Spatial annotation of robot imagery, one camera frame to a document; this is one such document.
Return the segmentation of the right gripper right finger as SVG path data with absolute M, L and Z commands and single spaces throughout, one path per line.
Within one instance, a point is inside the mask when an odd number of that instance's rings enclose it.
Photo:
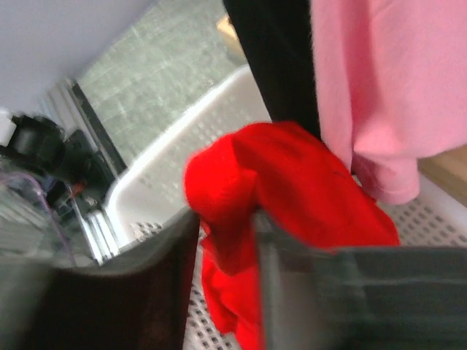
M 254 217 L 267 349 L 464 349 L 466 251 L 324 252 Z

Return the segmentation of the red t shirt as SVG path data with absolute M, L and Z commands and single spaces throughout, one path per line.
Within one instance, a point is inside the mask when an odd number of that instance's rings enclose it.
M 206 234 L 201 283 L 208 311 L 242 349 L 263 346 L 257 210 L 318 248 L 399 245 L 389 216 L 294 122 L 255 123 L 221 137 L 189 160 L 184 188 Z

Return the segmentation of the black printed t shirt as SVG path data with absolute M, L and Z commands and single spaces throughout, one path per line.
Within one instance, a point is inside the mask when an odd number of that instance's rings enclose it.
M 271 120 L 320 138 L 307 0 L 224 0 Z

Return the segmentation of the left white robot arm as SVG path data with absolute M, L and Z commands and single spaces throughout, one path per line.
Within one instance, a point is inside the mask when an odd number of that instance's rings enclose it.
M 67 134 L 44 116 L 1 111 L 1 155 L 17 167 L 50 176 L 72 188 L 92 206 L 106 197 L 112 174 L 80 129 Z

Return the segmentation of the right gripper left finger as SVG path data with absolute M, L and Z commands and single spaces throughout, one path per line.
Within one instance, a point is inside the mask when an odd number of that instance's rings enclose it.
M 100 266 L 2 258 L 1 347 L 181 349 L 198 235 L 186 209 Z

